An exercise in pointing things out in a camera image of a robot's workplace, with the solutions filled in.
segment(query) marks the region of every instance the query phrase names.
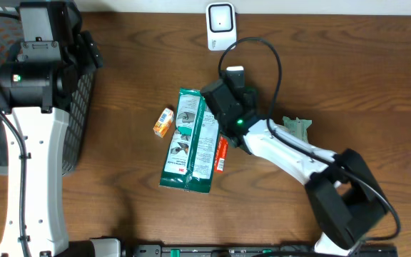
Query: wood grain surface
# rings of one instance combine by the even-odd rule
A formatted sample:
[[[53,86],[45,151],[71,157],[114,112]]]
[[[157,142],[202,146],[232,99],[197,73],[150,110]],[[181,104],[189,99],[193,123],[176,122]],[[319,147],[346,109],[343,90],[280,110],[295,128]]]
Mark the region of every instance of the wood grain surface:
[[[131,243],[314,243],[320,236],[304,188],[273,164],[231,149],[210,194],[158,187],[173,129],[153,131],[180,87],[217,79],[198,14],[84,14],[99,44],[99,70],[78,168],[64,178],[70,240],[122,236]],[[271,41],[283,62],[274,119],[312,119],[309,141],[363,155],[400,214],[393,241],[411,256],[411,17],[239,15],[238,37]],[[243,65],[266,112],[276,82],[264,46],[240,45],[224,66]],[[0,177],[0,240],[7,178]],[[392,233],[386,217],[374,235]]]

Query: red label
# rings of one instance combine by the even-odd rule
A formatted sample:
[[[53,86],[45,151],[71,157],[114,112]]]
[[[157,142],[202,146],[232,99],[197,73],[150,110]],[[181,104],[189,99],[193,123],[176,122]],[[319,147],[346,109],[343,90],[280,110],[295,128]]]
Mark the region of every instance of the red label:
[[[228,141],[220,136],[218,141],[217,154],[215,155],[215,164],[213,171],[222,173],[225,165],[226,154],[228,153]]]

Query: orange package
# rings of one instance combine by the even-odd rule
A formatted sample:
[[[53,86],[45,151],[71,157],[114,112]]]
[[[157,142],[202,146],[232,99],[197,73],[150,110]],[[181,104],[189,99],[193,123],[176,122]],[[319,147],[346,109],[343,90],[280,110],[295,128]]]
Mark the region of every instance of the orange package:
[[[220,136],[220,141],[218,142],[217,153],[215,155],[215,165],[213,170],[218,173],[223,172],[225,166],[226,154],[228,153],[228,141]]]
[[[171,127],[173,121],[174,112],[168,108],[165,108],[155,126],[153,127],[153,131],[155,131],[156,135],[164,137],[164,135],[166,135],[166,132],[168,132],[169,127]]]

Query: product packaging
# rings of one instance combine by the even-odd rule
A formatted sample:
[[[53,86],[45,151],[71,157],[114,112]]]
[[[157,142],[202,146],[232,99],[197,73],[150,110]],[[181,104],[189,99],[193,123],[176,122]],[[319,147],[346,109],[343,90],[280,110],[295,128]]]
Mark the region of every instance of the product packaging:
[[[297,117],[296,120],[291,120],[288,117],[283,117],[283,125],[291,135],[308,143],[307,128],[312,125],[311,120],[302,120]]]
[[[171,124],[174,120],[174,112],[169,108],[164,109],[163,113],[158,118],[155,126],[153,127],[153,131],[155,134],[160,137],[164,137],[166,132],[168,132]]]
[[[175,122],[160,185],[208,193],[220,129],[199,90],[180,90]]]

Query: green package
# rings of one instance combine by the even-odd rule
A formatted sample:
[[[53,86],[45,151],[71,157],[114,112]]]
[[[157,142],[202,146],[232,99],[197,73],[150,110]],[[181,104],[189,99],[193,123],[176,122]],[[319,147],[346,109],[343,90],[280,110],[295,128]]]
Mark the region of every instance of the green package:
[[[176,131],[160,185],[208,193],[220,130],[199,90],[180,89]]]
[[[310,125],[312,125],[311,120],[302,120],[298,117],[296,117],[296,120],[292,120],[288,117],[283,117],[283,125],[287,128],[291,135],[308,143],[307,129]]]

